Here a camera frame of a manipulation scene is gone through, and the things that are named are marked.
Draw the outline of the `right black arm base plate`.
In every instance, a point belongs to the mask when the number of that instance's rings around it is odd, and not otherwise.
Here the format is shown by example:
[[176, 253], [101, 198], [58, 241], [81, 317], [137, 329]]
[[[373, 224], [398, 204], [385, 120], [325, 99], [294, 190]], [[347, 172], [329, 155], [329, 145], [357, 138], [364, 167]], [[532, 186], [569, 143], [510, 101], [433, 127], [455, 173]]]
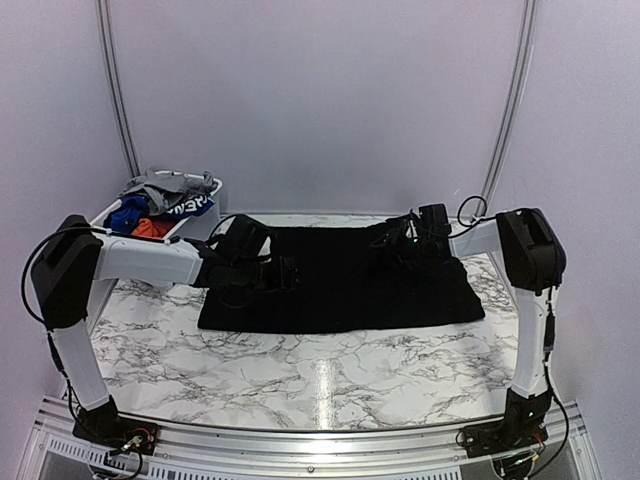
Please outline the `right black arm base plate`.
[[476, 458], [541, 446], [547, 439], [548, 433], [543, 424], [528, 426], [520, 433], [509, 436], [502, 422], [494, 421], [463, 427], [458, 431], [455, 442], [466, 451], [468, 458]]

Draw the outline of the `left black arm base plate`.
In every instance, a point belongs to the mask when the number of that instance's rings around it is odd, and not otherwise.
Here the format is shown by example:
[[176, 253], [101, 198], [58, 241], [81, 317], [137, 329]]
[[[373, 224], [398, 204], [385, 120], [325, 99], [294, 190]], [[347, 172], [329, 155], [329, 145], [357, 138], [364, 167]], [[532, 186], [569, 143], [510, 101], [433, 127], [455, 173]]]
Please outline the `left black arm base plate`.
[[113, 451], [119, 450], [135, 437], [140, 437], [139, 441], [130, 445], [129, 450], [139, 451], [143, 455], [154, 453], [160, 433], [158, 424], [126, 417], [120, 417], [119, 421], [118, 426], [109, 427], [106, 434], [100, 435], [96, 435], [94, 431], [90, 431], [76, 422], [72, 434], [76, 438], [108, 447]]

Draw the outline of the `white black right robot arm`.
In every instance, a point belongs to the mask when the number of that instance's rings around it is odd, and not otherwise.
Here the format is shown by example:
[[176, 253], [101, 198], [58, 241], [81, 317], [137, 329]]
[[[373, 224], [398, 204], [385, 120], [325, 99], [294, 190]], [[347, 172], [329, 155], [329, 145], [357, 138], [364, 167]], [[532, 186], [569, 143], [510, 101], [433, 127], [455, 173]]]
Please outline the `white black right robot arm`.
[[442, 260], [498, 252], [518, 309], [516, 368], [507, 390], [504, 417], [495, 427], [469, 427], [491, 433], [515, 448], [544, 421], [555, 398], [549, 378], [555, 346], [557, 291], [566, 269], [565, 251], [543, 213], [521, 208], [480, 217], [456, 233], [442, 204], [390, 219], [389, 232], [372, 246], [407, 262], [423, 254]]

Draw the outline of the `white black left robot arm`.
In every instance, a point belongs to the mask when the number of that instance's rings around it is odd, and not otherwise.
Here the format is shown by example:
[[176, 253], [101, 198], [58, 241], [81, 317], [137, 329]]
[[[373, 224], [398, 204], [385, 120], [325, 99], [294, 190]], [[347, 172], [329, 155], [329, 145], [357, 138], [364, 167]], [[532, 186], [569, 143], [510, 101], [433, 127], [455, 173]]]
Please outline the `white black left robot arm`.
[[76, 423], [106, 445], [125, 438], [86, 327], [91, 288], [98, 280], [140, 279], [253, 295], [293, 289], [294, 261], [276, 251], [273, 228], [245, 214], [224, 219], [225, 232], [205, 240], [153, 239], [91, 226], [70, 215], [25, 262], [20, 285], [38, 306], [28, 313], [47, 331], [54, 363], [81, 408]]

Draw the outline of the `black trousers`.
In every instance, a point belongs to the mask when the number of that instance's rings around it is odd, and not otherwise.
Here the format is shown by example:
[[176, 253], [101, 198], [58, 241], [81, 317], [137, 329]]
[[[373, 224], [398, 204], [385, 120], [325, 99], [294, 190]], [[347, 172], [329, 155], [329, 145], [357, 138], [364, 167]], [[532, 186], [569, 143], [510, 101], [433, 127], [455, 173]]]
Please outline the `black trousers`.
[[296, 289], [266, 294], [209, 289], [202, 330], [267, 334], [333, 334], [355, 330], [436, 327], [485, 316], [461, 261], [440, 269], [400, 270], [372, 241], [385, 223], [368, 227], [275, 227], [276, 251], [293, 257]]

